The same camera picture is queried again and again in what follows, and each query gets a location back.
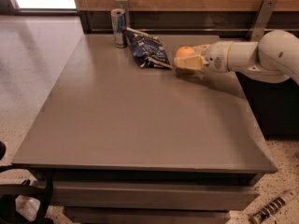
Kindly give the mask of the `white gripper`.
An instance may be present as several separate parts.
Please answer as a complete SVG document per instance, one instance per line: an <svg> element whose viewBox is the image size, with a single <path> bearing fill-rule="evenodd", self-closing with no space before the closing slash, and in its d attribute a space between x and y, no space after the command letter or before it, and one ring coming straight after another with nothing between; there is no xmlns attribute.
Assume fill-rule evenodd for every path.
<svg viewBox="0 0 299 224"><path fill-rule="evenodd" d="M227 73L229 71L228 56L232 45L232 41L219 41L212 45L194 46L195 52L206 54L206 60L201 55L191 55L175 57L174 62L176 67L182 69L201 70L207 65L212 72Z"/></svg>

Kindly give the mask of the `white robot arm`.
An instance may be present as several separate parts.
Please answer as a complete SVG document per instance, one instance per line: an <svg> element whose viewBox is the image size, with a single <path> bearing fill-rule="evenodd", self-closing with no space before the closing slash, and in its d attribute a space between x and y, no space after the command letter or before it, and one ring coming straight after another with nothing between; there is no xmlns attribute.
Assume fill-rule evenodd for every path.
<svg viewBox="0 0 299 224"><path fill-rule="evenodd" d="M291 78L299 84L299 39L275 30L260 41L218 41L181 47L174 57L176 68L215 73L237 72L254 80L280 83Z"/></svg>

